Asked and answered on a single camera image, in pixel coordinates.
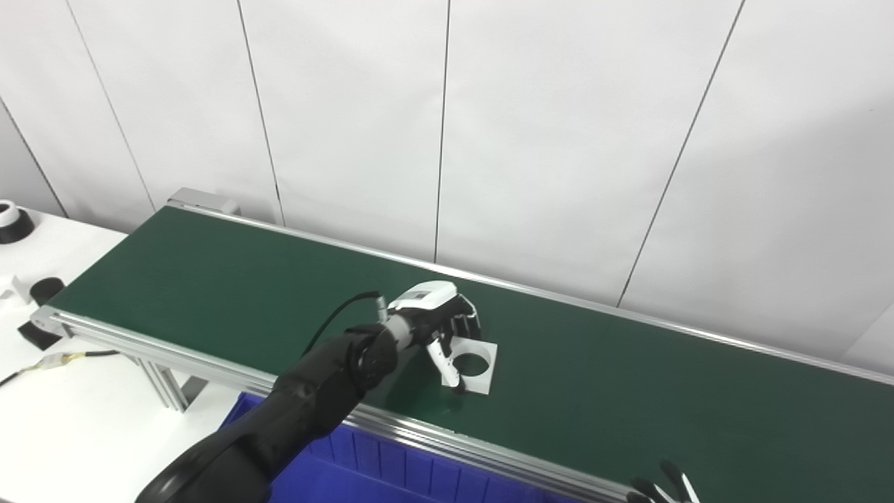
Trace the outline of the white and black left hand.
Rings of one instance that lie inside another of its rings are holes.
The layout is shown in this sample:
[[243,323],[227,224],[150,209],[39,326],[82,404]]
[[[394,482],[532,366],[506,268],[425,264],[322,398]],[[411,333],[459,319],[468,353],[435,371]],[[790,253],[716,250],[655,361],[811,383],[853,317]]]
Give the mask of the white and black left hand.
[[425,348],[428,356],[457,393],[466,391],[465,379],[453,363],[454,337],[481,340],[478,309],[456,284],[435,280],[415,284],[387,308],[386,328],[400,353],[411,347]]

